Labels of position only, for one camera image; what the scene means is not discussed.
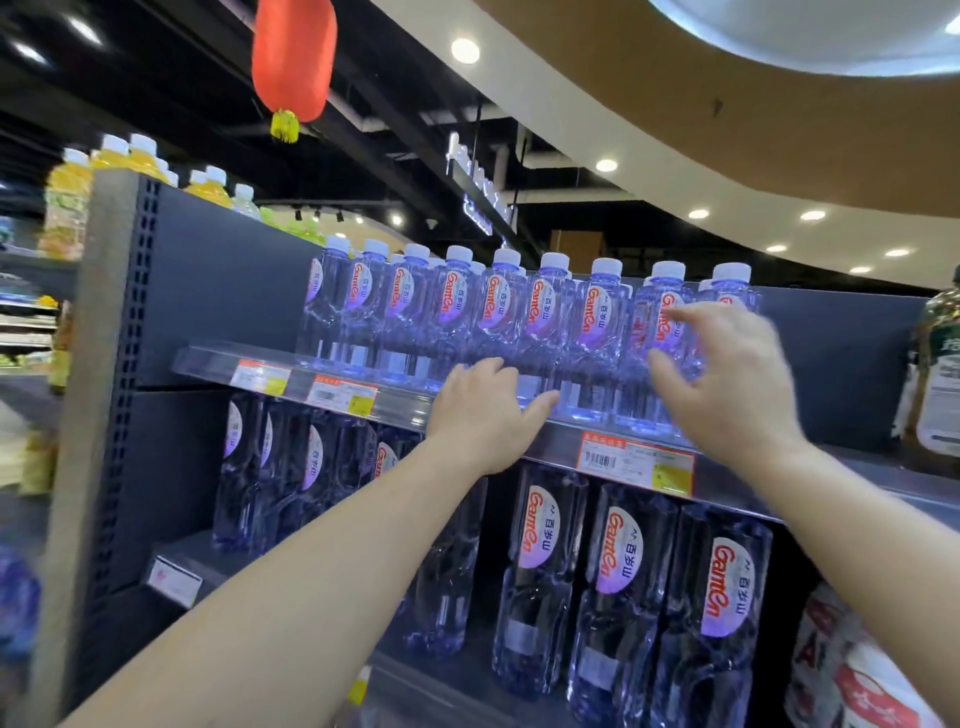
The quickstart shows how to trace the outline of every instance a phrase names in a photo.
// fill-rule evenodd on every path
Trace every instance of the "red lantern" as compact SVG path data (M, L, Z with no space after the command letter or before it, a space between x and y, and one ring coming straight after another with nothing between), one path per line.
M330 0L260 0L253 36L253 86L274 113L270 133L293 143L300 122L324 110L337 45Z

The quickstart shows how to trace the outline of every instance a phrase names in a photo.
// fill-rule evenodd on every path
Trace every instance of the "right hand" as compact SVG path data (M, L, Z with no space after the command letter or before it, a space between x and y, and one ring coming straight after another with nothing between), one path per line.
M663 352L650 352L654 387L684 435L741 477L756 464L808 446L793 377L773 325L740 305L694 303L666 312L693 327L706 370L692 382Z

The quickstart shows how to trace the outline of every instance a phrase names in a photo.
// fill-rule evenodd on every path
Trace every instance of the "white curved ceiling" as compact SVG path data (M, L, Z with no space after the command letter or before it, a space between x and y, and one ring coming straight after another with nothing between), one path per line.
M709 210L709 217L695 223L704 230L756 250L786 245L777 255L797 262L845 273L864 266L871 269L867 276L931 288L948 286L960 263L958 220L774 195L694 162L600 105L471 0L373 2L493 102L577 163L592 168L601 158L616 159L617 170L605 177L678 217L698 208ZM475 65L452 58L450 44L458 36L479 44L481 56ZM801 215L811 209L827 215L819 222L802 221ZM894 249L911 254L884 255Z

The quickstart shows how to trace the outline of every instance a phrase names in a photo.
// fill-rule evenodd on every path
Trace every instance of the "hand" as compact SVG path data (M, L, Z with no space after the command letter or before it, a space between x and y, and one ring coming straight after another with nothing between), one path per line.
M484 359L467 369L458 364L433 402L426 442L452 462L463 463L476 477L499 473L530 447L559 392L544 392L520 410L516 403L516 369L503 359Z
M678 306L667 316L693 326L707 368L687 382L670 357L651 351L650 373L674 422L697 448L747 479L756 464L808 446L793 377L769 321L722 303Z

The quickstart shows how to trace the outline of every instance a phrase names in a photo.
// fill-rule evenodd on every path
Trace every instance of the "forearm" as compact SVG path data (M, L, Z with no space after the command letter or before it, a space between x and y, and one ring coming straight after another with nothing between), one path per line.
M424 442L230 579L64 728L323 724L476 475Z
M960 725L960 534L810 446L744 478L946 725Z

